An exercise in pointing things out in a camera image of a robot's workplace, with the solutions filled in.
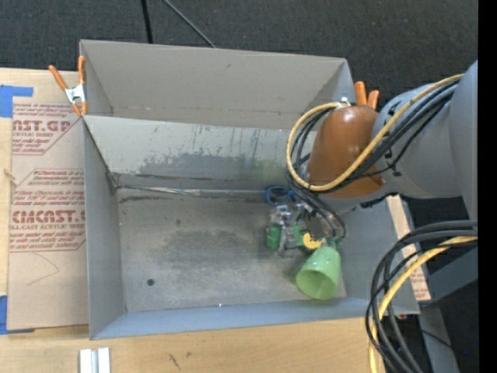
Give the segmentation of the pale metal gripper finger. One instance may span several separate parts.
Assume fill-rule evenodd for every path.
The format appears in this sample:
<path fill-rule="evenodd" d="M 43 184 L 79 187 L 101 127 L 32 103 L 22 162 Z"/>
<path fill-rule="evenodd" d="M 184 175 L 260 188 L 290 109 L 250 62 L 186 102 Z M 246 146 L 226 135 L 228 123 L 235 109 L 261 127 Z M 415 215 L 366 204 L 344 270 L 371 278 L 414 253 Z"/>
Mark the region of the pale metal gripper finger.
<path fill-rule="evenodd" d="M 288 206 L 276 206 L 271 212 L 271 223 L 278 226 L 289 226 L 292 211 Z"/>
<path fill-rule="evenodd" d="M 293 228 L 282 226 L 277 254 L 279 256 L 284 256 L 288 251 L 294 250 L 296 248 L 297 240 L 294 236 Z"/>

